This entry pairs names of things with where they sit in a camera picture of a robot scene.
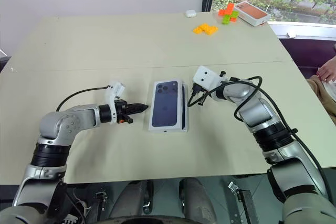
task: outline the orange phone box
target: orange phone box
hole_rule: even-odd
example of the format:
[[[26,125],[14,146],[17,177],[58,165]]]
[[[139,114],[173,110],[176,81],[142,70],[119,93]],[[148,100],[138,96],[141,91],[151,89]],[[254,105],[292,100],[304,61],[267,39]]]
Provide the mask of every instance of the orange phone box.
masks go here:
[[[261,25],[271,18],[271,15],[246,1],[236,4],[234,10],[239,11],[239,18],[253,26]]]

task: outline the iphone box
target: iphone box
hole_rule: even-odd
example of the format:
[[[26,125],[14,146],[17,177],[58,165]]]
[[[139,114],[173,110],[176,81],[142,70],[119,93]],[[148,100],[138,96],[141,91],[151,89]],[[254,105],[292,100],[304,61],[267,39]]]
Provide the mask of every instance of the iphone box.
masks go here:
[[[149,131],[186,131],[186,111],[186,86],[181,80],[154,83]]]
[[[234,10],[239,11],[239,18],[253,26],[261,25],[271,18],[271,15],[246,1],[236,4]]]

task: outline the green building block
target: green building block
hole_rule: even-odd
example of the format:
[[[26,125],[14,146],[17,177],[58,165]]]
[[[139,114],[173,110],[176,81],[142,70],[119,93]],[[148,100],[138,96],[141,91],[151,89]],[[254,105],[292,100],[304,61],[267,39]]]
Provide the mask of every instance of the green building block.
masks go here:
[[[229,24],[230,23],[230,15],[224,15],[222,24]]]
[[[239,11],[234,10],[231,14],[231,18],[238,18],[238,15],[239,15]]]

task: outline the person's arm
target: person's arm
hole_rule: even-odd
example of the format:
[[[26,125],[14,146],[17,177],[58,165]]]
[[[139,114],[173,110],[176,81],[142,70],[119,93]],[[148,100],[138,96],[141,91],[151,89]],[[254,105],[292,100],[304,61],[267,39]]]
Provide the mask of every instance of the person's arm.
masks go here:
[[[319,70],[316,75],[321,81],[336,81],[336,56],[328,60]]]

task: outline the beige tabletop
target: beige tabletop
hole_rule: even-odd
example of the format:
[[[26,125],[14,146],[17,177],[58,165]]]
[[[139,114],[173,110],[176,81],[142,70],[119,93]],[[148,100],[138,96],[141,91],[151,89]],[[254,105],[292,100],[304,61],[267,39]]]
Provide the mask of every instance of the beige tabletop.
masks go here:
[[[321,165],[335,166],[336,128],[269,26],[239,20],[218,24],[213,36],[192,33],[203,22],[217,21],[211,13],[42,21],[0,74],[0,184],[20,183],[39,120],[69,94],[118,80],[126,86],[123,99],[150,105],[154,81],[181,78],[190,87],[200,64],[229,77],[262,76],[262,88]],[[104,91],[80,94],[63,108],[89,103],[105,104]],[[71,147],[65,181],[265,172],[269,165],[234,110],[232,103],[209,99],[189,108],[189,130],[181,133],[149,132],[150,110],[133,115],[133,124],[83,131]]]

